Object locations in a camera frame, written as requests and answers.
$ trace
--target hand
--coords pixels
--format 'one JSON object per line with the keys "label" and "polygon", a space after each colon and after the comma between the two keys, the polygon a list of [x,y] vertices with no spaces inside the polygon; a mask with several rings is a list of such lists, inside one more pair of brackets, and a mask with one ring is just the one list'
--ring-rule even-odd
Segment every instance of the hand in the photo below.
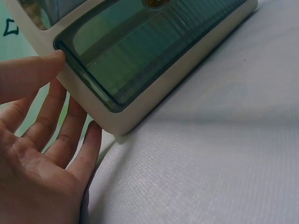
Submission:
{"label": "hand", "polygon": [[[29,57],[0,63],[0,103],[13,101],[0,113],[0,224],[78,223],[85,188],[95,167],[101,128],[89,125],[83,146],[73,161],[86,112],[70,99],[56,141],[52,137],[64,105],[66,90],[55,79],[64,54]],[[36,122],[17,137],[37,91],[50,82],[49,94]]]}

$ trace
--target green tinted plastic window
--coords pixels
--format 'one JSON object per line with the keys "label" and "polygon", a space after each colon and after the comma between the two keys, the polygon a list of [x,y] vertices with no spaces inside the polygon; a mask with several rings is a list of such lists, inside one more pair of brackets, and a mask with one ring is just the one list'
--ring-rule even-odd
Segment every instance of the green tinted plastic window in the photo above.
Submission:
{"label": "green tinted plastic window", "polygon": [[113,112],[128,106],[246,0],[106,0],[54,43]]}

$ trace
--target white plastic device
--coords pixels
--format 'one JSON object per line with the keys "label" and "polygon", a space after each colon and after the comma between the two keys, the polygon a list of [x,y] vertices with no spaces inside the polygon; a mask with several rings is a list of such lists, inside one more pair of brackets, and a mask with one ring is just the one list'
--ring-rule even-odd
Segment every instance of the white plastic device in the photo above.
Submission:
{"label": "white plastic device", "polygon": [[[148,7],[155,1],[163,4]],[[115,135],[134,128],[257,7],[257,0],[87,0],[46,28],[22,2],[4,0],[38,55],[67,54],[58,80]],[[122,21],[112,21],[118,15]]]}

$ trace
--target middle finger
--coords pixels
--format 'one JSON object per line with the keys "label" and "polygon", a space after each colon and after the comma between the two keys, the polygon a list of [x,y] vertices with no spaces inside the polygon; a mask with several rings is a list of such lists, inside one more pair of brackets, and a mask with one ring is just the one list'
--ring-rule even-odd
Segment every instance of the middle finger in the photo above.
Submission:
{"label": "middle finger", "polygon": [[31,141],[38,151],[42,151],[53,136],[65,97],[65,88],[54,79],[35,123],[22,136]]}

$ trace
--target white fabric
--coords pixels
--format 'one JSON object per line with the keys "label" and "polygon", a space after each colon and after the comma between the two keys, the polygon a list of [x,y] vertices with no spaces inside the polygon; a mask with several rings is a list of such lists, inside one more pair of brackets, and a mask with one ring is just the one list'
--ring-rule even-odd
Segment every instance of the white fabric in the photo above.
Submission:
{"label": "white fabric", "polygon": [[299,223],[299,1],[260,0],[86,190],[81,223]]}

